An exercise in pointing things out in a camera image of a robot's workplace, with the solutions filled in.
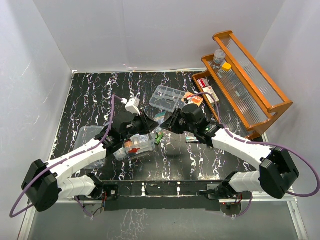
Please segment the green wind oil box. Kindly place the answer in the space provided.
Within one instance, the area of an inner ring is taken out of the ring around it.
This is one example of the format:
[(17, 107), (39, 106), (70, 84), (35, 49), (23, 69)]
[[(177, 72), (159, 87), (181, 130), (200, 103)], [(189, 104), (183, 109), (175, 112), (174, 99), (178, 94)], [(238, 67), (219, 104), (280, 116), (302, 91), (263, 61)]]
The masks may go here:
[(164, 136), (164, 133), (162, 131), (156, 133), (155, 140), (154, 140), (155, 145), (158, 146), (160, 144), (163, 136)]

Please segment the white blue gauze packet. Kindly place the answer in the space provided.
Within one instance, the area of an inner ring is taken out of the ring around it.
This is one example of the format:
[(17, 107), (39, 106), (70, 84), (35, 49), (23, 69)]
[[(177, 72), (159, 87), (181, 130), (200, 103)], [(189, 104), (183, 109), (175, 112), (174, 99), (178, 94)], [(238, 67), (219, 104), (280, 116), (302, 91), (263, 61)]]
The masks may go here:
[(134, 145), (139, 145), (143, 143), (147, 143), (149, 141), (149, 136), (148, 135), (139, 135), (136, 134), (131, 138), (131, 141), (133, 142)]

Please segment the clear first aid box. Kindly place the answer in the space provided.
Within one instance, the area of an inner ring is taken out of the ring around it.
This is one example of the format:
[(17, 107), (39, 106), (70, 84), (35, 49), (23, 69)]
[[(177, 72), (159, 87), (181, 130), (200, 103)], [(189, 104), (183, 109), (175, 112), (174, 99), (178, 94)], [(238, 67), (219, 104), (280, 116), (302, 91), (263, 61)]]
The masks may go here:
[(134, 145), (131, 148), (123, 147), (116, 151), (113, 155), (117, 161), (123, 161), (126, 159), (132, 159), (133, 157), (139, 157), (142, 154), (152, 152), (155, 150), (155, 138), (156, 134), (151, 132), (146, 134), (149, 137), (149, 141), (141, 144)]

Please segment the orange brown medicine bottle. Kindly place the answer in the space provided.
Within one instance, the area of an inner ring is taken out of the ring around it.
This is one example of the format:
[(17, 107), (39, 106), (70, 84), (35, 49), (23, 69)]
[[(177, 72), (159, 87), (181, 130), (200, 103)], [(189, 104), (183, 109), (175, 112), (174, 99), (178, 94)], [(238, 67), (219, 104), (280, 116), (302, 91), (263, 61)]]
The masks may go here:
[(123, 146), (124, 146), (125, 148), (132, 148), (132, 147), (134, 146), (134, 143), (133, 143), (131, 140), (127, 140), (127, 141), (123, 144)]

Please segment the dark pill blister pack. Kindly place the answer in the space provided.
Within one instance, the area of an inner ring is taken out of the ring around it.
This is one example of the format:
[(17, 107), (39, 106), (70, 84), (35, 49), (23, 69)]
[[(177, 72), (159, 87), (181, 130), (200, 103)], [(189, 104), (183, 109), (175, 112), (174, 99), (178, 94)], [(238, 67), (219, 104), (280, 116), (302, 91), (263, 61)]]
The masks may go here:
[(165, 121), (166, 112), (160, 112), (155, 115), (154, 120), (158, 122), (160, 125)]

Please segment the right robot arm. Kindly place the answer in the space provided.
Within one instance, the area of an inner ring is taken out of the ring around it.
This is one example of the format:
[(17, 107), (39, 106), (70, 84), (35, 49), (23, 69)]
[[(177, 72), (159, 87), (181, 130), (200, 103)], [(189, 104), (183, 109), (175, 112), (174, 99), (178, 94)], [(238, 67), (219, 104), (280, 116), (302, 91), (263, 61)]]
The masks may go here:
[(255, 168), (233, 171), (215, 188), (202, 191), (203, 195), (233, 199), (242, 192), (258, 191), (282, 199), (300, 175), (288, 150), (254, 144), (236, 135), (222, 124), (208, 121), (196, 104), (177, 108), (160, 127), (175, 134), (192, 133), (200, 143), (228, 152)]

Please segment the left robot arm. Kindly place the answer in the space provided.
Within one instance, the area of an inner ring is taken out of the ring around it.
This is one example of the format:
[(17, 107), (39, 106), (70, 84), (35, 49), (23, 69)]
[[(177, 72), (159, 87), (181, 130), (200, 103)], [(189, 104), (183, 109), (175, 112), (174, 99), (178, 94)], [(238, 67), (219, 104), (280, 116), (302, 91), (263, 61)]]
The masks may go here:
[(122, 112), (81, 147), (47, 162), (41, 159), (34, 161), (22, 183), (22, 192), (38, 212), (48, 210), (59, 199), (89, 196), (97, 200), (103, 195), (104, 188), (96, 177), (71, 176), (84, 167), (113, 155), (131, 137), (151, 133), (158, 125), (144, 111), (139, 114)]

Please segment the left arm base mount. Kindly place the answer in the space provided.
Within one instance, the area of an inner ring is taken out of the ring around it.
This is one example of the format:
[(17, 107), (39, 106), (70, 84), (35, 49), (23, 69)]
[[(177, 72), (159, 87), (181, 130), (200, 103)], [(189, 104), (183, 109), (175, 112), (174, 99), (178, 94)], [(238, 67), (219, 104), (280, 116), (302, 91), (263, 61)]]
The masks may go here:
[(114, 183), (102, 182), (95, 174), (86, 175), (94, 184), (94, 189), (89, 194), (93, 200), (101, 200), (101, 206), (104, 209), (107, 201), (117, 201), (119, 198), (119, 186)]

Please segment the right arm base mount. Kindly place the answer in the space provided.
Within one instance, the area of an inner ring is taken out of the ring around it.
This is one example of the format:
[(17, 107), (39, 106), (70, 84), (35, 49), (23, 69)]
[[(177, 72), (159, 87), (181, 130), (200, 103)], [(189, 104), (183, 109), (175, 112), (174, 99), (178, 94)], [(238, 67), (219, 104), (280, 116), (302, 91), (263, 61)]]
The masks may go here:
[(231, 199), (236, 196), (235, 203), (240, 203), (243, 199), (242, 193), (236, 192), (230, 185), (230, 181), (236, 173), (236, 171), (233, 171), (214, 189), (200, 190), (199, 195), (207, 199), (209, 199), (209, 196), (212, 196), (215, 200)]

